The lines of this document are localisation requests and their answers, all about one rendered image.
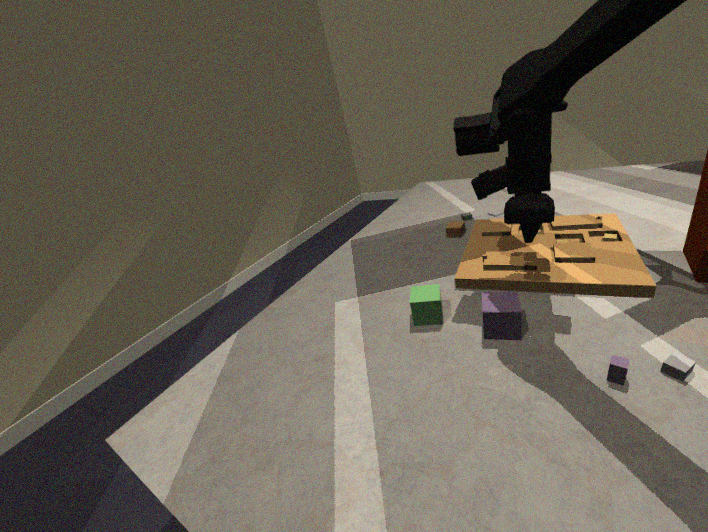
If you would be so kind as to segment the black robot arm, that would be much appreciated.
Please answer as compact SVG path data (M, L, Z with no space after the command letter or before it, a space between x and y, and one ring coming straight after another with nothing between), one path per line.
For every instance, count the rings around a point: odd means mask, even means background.
M524 55L503 74L492 111L456 117L459 156L540 150L551 145L552 113L564 111L568 90L686 0L597 0L569 29L544 49ZM514 187L506 165L472 180L478 200Z

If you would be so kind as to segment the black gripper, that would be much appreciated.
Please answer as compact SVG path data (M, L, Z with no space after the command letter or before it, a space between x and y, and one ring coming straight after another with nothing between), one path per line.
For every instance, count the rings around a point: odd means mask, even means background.
M554 199L541 192L551 191L551 145L536 151L508 151L507 162L515 185L508 187L508 194L515 196L505 203L504 223L520 224L525 242L531 243L543 223L554 221Z

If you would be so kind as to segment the green cube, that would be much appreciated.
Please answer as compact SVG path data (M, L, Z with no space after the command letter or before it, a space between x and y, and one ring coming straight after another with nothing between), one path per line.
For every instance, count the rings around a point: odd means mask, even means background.
M414 326L444 325L440 284L411 287Z

